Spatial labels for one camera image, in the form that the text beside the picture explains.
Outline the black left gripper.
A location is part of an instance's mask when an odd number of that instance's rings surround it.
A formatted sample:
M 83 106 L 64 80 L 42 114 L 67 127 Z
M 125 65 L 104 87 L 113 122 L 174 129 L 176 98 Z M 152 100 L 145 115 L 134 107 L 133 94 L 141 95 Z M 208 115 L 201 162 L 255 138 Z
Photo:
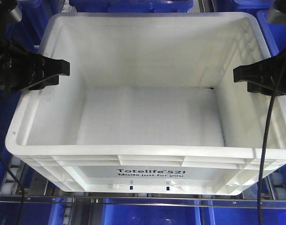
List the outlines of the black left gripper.
M 70 63 L 27 51 L 14 39 L 0 40 L 0 89 L 9 92 L 42 90 L 70 76 Z M 35 84 L 34 79 L 47 79 Z

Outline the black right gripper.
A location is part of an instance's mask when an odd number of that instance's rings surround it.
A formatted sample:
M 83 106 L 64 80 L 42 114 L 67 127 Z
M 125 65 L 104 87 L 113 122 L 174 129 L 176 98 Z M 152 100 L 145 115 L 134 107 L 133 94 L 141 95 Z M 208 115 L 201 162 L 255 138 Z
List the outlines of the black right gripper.
M 286 95 L 286 47 L 276 56 L 233 69 L 233 81 L 247 82 L 247 92 L 272 96 L 277 81 L 276 96 Z M 267 83 L 269 88 L 257 83 Z

